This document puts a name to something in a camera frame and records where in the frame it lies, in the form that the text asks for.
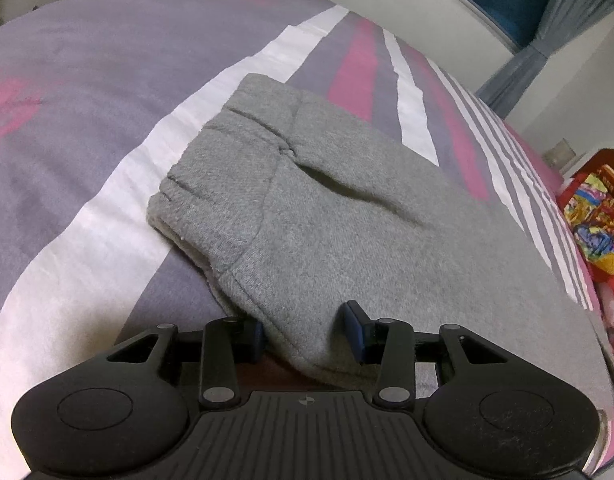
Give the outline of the grey sweat pants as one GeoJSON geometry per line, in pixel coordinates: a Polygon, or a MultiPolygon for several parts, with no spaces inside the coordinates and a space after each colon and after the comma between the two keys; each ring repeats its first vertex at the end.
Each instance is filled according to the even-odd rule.
{"type": "Polygon", "coordinates": [[[341,330],[348,300],[420,332],[453,323],[606,408],[592,319],[505,206],[320,96],[250,74],[150,198],[147,220],[303,374],[372,385],[341,330]]]}

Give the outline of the grey curtain right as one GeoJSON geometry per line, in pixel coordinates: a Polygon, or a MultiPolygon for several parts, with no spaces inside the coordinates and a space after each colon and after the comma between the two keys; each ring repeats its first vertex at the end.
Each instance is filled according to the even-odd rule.
{"type": "Polygon", "coordinates": [[[550,56],[608,12],[607,0],[548,0],[534,38],[482,85],[478,97],[499,117],[507,117],[550,56]]]}

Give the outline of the purple pink striped bedsheet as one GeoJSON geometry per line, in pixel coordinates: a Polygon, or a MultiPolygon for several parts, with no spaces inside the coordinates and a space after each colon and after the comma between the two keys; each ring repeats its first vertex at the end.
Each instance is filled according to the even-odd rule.
{"type": "Polygon", "coordinates": [[[0,27],[0,479],[28,471],[11,412],[31,387],[147,325],[221,310],[146,205],[248,73],[324,96],[431,159],[598,299],[559,179],[467,87],[330,0],[63,0],[0,27]]]}

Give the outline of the colourful red yellow quilt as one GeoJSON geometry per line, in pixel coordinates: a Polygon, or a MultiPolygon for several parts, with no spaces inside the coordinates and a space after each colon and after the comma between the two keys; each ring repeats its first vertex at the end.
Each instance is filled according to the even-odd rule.
{"type": "Polygon", "coordinates": [[[564,182],[557,203],[595,284],[614,349],[614,148],[603,148],[564,182]]]}

